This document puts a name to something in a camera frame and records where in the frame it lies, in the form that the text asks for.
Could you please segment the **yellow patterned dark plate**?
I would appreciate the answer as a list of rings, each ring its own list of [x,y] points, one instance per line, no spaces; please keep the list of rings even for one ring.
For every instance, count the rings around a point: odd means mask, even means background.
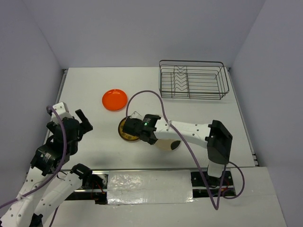
[[[125,140],[125,141],[127,141],[127,142],[137,142],[137,141],[139,140],[139,137],[137,137],[137,136],[132,136],[132,135],[130,135],[130,134],[127,134],[127,133],[123,132],[123,127],[124,127],[125,121],[126,121],[126,117],[123,118],[123,119],[120,121],[119,125],[118,125],[118,134],[119,134],[119,136],[120,136],[123,140]]]

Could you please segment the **cream plate with black spot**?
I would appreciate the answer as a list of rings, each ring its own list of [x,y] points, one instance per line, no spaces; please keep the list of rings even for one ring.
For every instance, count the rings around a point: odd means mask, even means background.
[[[174,151],[176,150],[181,144],[179,140],[164,140],[159,139],[155,142],[155,147],[157,147],[161,151]]]

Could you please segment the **orange plate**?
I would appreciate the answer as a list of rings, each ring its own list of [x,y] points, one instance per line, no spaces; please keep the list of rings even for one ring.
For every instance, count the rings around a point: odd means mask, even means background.
[[[109,111],[119,111],[127,102],[127,94],[120,89],[111,89],[102,96],[102,105]]]

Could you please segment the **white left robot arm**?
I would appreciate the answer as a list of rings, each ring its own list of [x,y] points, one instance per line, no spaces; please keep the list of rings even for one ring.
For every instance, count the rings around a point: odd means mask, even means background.
[[[78,119],[57,107],[49,106],[47,110],[52,116],[47,124],[52,135],[36,150],[18,196],[1,205],[2,208],[9,206],[0,218],[2,227],[41,227],[76,189],[92,185],[92,170],[83,164],[76,164],[58,186],[45,193],[62,166],[78,151],[83,135],[93,129],[81,109],[75,112]]]

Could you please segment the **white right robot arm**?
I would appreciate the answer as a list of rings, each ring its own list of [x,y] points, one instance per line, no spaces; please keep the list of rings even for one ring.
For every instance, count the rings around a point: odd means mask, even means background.
[[[206,180],[211,185],[223,178],[223,170],[230,161],[233,136],[221,121],[211,124],[193,124],[170,121],[163,116],[147,114],[144,118],[126,117],[122,132],[136,136],[151,145],[158,140],[179,140],[207,150]]]

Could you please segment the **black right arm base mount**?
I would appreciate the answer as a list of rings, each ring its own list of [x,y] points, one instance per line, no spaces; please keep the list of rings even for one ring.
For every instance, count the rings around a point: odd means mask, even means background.
[[[210,188],[219,187],[221,179],[209,176],[206,171],[203,172]],[[198,171],[191,172],[191,182],[193,187],[205,187],[205,183]],[[226,171],[223,179],[223,187],[233,186],[233,179],[230,171]]]

